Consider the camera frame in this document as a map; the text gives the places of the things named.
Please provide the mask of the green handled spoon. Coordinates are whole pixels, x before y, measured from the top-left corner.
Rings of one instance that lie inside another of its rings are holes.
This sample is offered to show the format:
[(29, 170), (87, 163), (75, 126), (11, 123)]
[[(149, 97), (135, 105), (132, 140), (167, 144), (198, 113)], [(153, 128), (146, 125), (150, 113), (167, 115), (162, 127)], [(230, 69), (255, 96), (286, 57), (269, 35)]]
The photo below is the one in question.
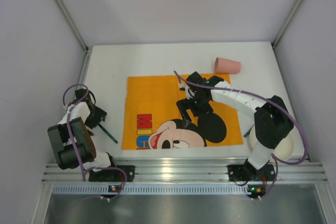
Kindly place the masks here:
[(251, 129), (244, 134), (244, 138), (246, 138), (247, 136), (249, 136), (250, 132), (251, 132)]

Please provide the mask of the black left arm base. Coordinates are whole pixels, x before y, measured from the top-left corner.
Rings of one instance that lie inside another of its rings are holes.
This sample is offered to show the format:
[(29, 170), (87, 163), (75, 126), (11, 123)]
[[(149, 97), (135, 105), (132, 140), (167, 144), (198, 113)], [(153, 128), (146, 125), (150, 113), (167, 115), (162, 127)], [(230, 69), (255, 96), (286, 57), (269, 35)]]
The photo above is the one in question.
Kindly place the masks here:
[(135, 166), (119, 165), (118, 169), (104, 169), (97, 172), (89, 172), (90, 182), (133, 182)]

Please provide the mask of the orange cartoon mouse placemat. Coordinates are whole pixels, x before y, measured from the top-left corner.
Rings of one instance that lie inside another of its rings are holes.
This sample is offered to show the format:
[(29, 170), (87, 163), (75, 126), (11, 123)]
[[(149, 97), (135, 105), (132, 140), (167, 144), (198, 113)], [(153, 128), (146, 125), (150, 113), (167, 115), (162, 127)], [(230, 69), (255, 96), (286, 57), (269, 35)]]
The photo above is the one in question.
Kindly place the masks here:
[(208, 119), (191, 116), (184, 127), (176, 102), (186, 98), (176, 76), (129, 77), (123, 150), (160, 150), (242, 145), (237, 111), (210, 101)]

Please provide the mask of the green handled fork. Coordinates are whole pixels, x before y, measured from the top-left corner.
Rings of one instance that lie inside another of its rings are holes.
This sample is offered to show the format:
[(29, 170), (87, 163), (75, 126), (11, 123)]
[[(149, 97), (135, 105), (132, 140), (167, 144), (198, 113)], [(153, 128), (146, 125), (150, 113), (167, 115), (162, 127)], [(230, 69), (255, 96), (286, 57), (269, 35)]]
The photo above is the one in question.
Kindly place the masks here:
[(116, 144), (118, 144), (118, 140), (105, 128), (103, 127), (101, 124), (98, 125), (102, 131)]

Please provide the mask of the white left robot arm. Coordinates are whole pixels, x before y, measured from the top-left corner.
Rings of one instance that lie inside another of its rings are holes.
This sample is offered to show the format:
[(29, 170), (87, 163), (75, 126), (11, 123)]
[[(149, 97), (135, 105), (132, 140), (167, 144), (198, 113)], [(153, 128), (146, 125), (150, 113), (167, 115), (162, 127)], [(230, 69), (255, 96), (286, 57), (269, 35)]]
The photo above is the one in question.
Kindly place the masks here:
[(92, 102), (81, 101), (67, 108), (65, 116), (47, 133), (61, 169), (93, 168), (95, 171), (115, 167), (113, 157), (107, 152), (96, 150), (91, 130), (107, 117), (107, 112)]

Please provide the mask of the pink plastic cup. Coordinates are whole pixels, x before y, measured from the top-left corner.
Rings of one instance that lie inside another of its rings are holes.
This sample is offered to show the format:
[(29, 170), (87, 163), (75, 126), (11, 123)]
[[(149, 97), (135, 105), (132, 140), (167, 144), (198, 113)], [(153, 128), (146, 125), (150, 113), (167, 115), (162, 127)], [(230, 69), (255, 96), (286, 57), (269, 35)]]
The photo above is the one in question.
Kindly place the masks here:
[(217, 57), (214, 64), (214, 70), (215, 73), (237, 74), (241, 70), (241, 63)]

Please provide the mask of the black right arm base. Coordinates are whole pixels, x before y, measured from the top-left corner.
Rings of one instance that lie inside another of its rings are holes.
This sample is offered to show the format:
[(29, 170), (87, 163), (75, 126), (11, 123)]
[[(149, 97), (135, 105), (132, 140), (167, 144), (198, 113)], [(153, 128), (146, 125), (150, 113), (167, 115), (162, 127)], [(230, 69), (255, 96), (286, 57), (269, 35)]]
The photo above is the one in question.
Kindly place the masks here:
[(269, 162), (261, 169), (256, 169), (247, 160), (243, 164), (232, 164), (227, 166), (230, 182), (267, 182), (274, 180), (275, 168)]

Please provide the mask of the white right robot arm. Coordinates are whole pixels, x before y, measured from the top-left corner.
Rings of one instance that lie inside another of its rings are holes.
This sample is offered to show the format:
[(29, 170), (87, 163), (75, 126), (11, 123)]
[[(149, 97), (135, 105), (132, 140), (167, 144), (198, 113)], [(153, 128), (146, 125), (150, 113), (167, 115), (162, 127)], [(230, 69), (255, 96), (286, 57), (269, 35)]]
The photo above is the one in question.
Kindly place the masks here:
[(186, 93), (186, 98), (176, 103), (182, 117), (182, 128), (185, 130), (192, 124), (188, 114), (191, 111), (200, 123), (198, 130), (202, 140), (218, 142), (223, 131), (224, 122), (214, 113), (211, 101), (227, 105), (254, 121), (257, 144), (245, 161), (245, 166), (253, 171), (267, 165), (276, 147), (294, 127), (279, 96), (265, 99), (236, 89), (219, 76), (205, 79), (198, 72), (192, 73), (186, 80), (178, 77), (178, 82), (179, 89)]

